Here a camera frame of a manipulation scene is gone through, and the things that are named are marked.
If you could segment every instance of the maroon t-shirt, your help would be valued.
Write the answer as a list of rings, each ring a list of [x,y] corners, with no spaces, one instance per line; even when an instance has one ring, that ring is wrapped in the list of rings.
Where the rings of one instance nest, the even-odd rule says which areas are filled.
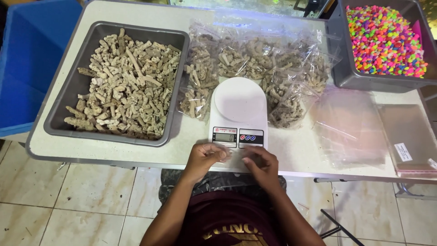
[[[176,245],[286,245],[272,211],[241,194],[214,191],[190,199]]]

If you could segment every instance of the white tiled floor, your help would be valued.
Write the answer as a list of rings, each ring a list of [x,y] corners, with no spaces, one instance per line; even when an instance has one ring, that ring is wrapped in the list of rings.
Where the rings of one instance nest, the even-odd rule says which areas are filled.
[[[160,169],[128,170],[27,157],[18,143],[0,151],[0,246],[138,246],[160,207]],[[391,183],[314,183],[285,177],[287,194],[322,233],[332,217],[366,246],[437,246],[437,201],[395,198]],[[437,185],[410,191],[437,195]],[[342,233],[327,246],[355,246]]]

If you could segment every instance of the pink paper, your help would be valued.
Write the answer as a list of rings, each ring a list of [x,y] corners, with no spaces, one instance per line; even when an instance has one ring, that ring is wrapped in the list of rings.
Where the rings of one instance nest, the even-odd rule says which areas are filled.
[[[417,21],[414,23],[414,25],[413,25],[413,27],[411,28],[411,30],[412,30],[415,34],[419,35],[419,42],[420,42],[421,45],[423,45],[423,43],[422,43],[422,32],[420,31],[420,23],[419,23],[419,20],[417,20]]]

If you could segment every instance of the digital kitchen scale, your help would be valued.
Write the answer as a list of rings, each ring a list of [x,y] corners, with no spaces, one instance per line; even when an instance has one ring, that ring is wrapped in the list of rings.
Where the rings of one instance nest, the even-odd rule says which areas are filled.
[[[245,146],[267,149],[267,100],[259,85],[234,77],[217,86],[211,98],[208,139],[232,152]]]

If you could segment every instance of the gray plastic tray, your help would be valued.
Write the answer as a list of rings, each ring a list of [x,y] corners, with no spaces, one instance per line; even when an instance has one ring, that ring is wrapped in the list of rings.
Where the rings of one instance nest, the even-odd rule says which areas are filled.
[[[350,8],[364,7],[365,5],[391,7],[398,10],[411,24],[419,20],[424,60],[428,63],[424,78],[360,73],[355,68],[354,53],[350,42],[346,18],[347,5]],[[338,0],[338,5],[328,21],[328,31],[330,34],[342,36],[340,55],[343,59],[333,68],[334,83],[337,87],[404,93],[425,85],[437,85],[437,47],[422,9],[415,0]],[[338,43],[332,42],[331,48],[336,48],[338,45]]]
[[[90,64],[91,55],[100,44],[99,40],[107,35],[118,34],[120,28],[126,30],[126,34],[134,40],[146,42],[158,42],[164,45],[173,45],[180,49],[182,54],[180,56],[179,66],[177,68],[176,80],[174,82],[173,93],[168,108],[167,121],[164,126],[164,132],[158,140],[135,139],[125,136],[118,136],[112,134],[94,133],[94,132],[79,132],[75,131],[72,125],[64,122],[64,118],[74,116],[65,106],[75,108],[79,99],[77,94],[85,95],[89,93],[91,78],[79,74],[78,67],[88,67]],[[55,136],[63,137],[77,137],[95,140],[112,141],[127,144],[144,145],[151,147],[160,147],[166,144],[170,138],[170,130],[173,122],[173,115],[176,110],[177,92],[179,91],[180,80],[183,73],[183,66],[187,58],[188,46],[190,44],[190,37],[186,32],[140,27],[133,25],[123,25],[118,23],[111,23],[105,21],[98,21],[91,25],[85,40],[74,60],[70,72],[59,91],[53,107],[50,109],[49,115],[44,122],[44,130]]]

